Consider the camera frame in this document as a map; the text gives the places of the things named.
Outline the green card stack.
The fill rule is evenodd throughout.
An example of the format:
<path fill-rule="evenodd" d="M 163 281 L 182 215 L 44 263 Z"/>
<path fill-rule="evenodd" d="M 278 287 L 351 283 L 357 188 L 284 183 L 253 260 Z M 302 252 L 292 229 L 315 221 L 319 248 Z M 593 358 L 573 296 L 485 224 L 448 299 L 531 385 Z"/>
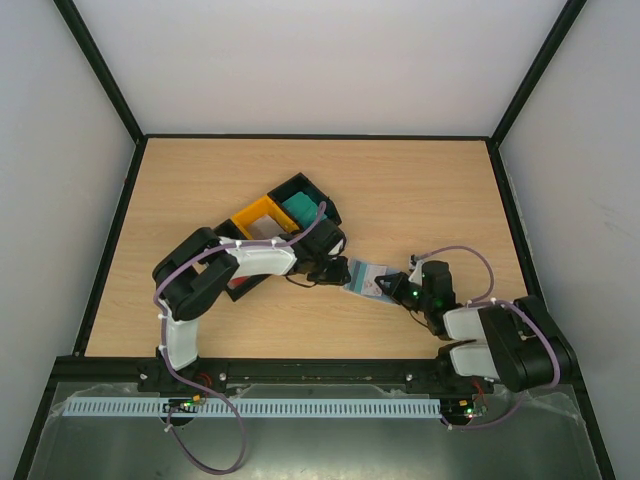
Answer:
<path fill-rule="evenodd" d="M 318 204 L 304 192 L 295 193 L 282 205 L 303 229 L 308 228 L 317 217 Z"/>

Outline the black bin with red cards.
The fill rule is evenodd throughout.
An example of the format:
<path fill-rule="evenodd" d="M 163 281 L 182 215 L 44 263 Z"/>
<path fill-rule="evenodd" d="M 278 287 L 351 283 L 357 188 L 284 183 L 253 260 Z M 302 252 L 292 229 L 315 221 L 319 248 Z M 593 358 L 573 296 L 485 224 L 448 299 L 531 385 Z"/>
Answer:
<path fill-rule="evenodd" d="M 216 226 L 214 228 L 214 233 L 218 237 L 240 240 L 248 239 L 243 231 L 231 219 L 226 219 L 224 222 Z M 236 302 L 267 278 L 268 276 L 266 274 L 235 278 L 227 284 L 226 292 L 231 300 Z"/>

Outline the black aluminium frame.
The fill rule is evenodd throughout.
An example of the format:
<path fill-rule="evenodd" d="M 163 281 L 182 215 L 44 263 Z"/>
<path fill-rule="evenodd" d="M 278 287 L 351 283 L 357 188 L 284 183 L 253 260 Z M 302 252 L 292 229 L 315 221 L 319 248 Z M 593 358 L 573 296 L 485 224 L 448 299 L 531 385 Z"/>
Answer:
<path fill-rule="evenodd" d="M 36 450 L 43 438 L 45 430 L 45 414 L 49 413 L 53 405 L 54 387 L 62 381 L 69 380 L 117 380 L 133 378 L 133 358 L 109 357 L 106 360 L 89 360 L 85 358 L 90 333 L 95 323 L 99 300 L 101 300 L 106 285 L 107 274 L 115 255 L 116 246 L 124 225 L 125 216 L 133 195 L 135 182 L 142 164 L 143 153 L 150 139 L 268 139 L 268 140 L 296 140 L 296 141 L 355 141 L 355 140 L 379 140 L 379 141 L 482 141 L 488 150 L 489 159 L 493 169 L 495 181 L 502 201 L 502 206 L 509 225 L 514 249 L 518 258 L 521 273 L 527 292 L 544 300 L 544 295 L 539 283 L 530 252 L 529 240 L 527 240 L 523 221 L 520 213 L 517 213 L 517 205 L 512 186 L 507 178 L 506 168 L 502 160 L 499 148 L 504 142 L 526 102 L 542 78 L 545 70 L 551 63 L 557 50 L 562 45 L 571 27 L 579 17 L 582 9 L 588 1 L 566 1 L 549 34 L 545 38 L 536 57 L 529 67 L 524 79 L 520 83 L 514 97 L 510 101 L 506 112 L 502 116 L 496 130 L 491 136 L 447 136 L 447 135 L 377 135 L 377 134 L 143 134 L 126 100 L 117 86 L 99 47 L 93 39 L 81 13 L 74 1 L 53 1 L 68 30 L 73 35 L 84 57 L 91 66 L 96 78 L 105 90 L 109 100 L 115 107 L 117 114 L 123 121 L 129 132 L 135 150 L 124 180 L 124 187 L 120 195 L 114 219 L 111 223 L 106 244 L 100 259 L 96 277 L 94 279 L 87 306 L 82 317 L 72 355 L 57 357 L 52 373 L 47 381 L 38 410 L 34 417 L 31 429 L 21 454 L 13 479 L 27 479 L 28 474 L 34 469 L 33 463 Z M 577 374 L 577 380 L 572 380 L 574 389 L 577 388 L 578 406 L 580 413 L 586 415 L 586 427 L 591 446 L 595 448 L 596 465 L 604 479 L 615 479 L 615 474 L 609 460 L 604 441 L 593 411 L 593 407 L 584 384 L 581 373 Z"/>

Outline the black bin with green cards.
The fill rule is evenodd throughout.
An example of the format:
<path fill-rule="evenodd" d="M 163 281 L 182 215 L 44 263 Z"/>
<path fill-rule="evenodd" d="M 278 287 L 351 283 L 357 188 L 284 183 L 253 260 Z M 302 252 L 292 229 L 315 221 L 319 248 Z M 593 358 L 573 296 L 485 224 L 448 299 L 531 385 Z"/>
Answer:
<path fill-rule="evenodd" d="M 302 229 L 312 224 L 322 202 L 326 203 L 322 218 L 330 219 L 336 225 L 342 223 L 335 203 L 303 173 L 294 175 L 272 189 L 268 196 Z"/>

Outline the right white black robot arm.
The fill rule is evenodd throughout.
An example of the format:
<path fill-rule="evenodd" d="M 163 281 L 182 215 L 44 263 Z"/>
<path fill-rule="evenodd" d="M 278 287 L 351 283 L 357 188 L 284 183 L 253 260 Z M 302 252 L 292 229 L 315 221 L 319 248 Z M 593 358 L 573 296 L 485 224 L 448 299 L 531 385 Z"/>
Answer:
<path fill-rule="evenodd" d="M 536 296 L 462 304 L 449 264 L 438 260 L 419 262 L 410 274 L 378 276 L 375 283 L 394 303 L 421 313 L 431 334 L 451 343 L 436 367 L 437 382 L 447 391 L 483 377 L 519 393 L 569 383 L 578 373 L 574 349 Z"/>

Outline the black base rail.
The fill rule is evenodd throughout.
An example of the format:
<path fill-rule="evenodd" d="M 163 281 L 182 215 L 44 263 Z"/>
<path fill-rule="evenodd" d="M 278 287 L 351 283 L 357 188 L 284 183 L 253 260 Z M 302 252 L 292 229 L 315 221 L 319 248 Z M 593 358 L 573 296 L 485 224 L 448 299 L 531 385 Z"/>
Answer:
<path fill-rule="evenodd" d="M 485 380 L 456 376 L 443 360 L 301 360 L 202 358 L 179 371 L 200 386 L 227 396 L 253 385 L 368 385 L 398 388 L 433 398 L 469 397 Z M 156 358 L 65 356 L 56 359 L 49 386 L 56 382 L 132 383 L 139 392 L 163 397 L 188 395 L 195 388 L 176 380 Z"/>

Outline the yellow bin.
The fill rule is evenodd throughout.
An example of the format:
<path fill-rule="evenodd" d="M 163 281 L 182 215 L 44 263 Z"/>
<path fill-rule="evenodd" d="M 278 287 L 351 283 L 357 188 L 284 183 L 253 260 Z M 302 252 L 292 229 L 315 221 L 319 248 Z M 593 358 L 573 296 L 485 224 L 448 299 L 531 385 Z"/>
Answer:
<path fill-rule="evenodd" d="M 296 220 L 267 195 L 232 215 L 231 221 L 250 240 L 266 240 L 300 228 Z"/>

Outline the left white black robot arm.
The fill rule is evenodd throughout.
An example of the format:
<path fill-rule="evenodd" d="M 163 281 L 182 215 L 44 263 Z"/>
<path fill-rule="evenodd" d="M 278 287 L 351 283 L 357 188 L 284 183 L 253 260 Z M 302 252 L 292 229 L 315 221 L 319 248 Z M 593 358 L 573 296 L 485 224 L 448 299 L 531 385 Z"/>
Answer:
<path fill-rule="evenodd" d="M 152 271 L 162 322 L 159 352 L 175 371 L 198 358 L 199 319 L 238 278 L 304 275 L 312 285 L 350 282 L 347 238 L 331 220 L 270 239 L 232 239 L 202 227 Z"/>

